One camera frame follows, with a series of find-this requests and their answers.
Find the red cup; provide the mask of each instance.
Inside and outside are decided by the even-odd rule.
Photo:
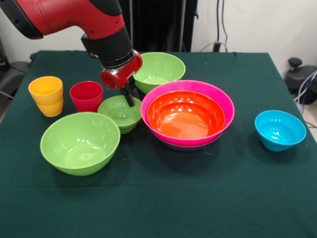
[[[101,84],[83,81],[75,84],[69,91],[77,112],[97,112],[103,101],[104,89]]]

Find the green bowl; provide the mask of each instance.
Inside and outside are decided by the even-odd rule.
[[[54,122],[43,134],[43,157],[58,170],[76,176],[102,169],[120,141],[116,123],[98,113],[76,113]]]
[[[118,125],[121,134],[132,131],[141,120],[141,101],[133,98],[135,105],[130,107],[124,96],[114,96],[103,101],[98,113],[110,117]]]
[[[177,81],[185,74],[184,62],[171,54],[151,52],[141,57],[143,64],[134,79],[135,85],[145,94],[159,85]]]

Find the purple bowl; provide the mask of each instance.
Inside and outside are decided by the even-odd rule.
[[[166,145],[167,147],[169,147],[173,150],[180,151],[180,152],[193,152],[193,151],[201,150],[201,149],[205,148],[206,146],[208,146],[209,144],[213,143],[215,140],[217,140],[221,136],[221,134],[222,133],[220,133],[214,140],[212,140],[204,145],[181,146],[181,145],[173,145],[169,142],[166,142],[166,141],[162,140],[161,138],[159,138],[155,133],[153,133],[153,135],[155,135],[155,137],[157,139],[159,139],[164,145]]]

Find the yellow cup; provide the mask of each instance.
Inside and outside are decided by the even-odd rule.
[[[55,117],[63,110],[63,82],[59,78],[37,78],[29,84],[29,92],[45,116]]]

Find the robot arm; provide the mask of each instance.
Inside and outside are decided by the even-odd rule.
[[[104,67],[102,81],[131,100],[124,86],[142,66],[142,59],[132,48],[118,0],[0,0],[0,6],[30,39],[70,26],[82,28],[81,40],[88,54]]]

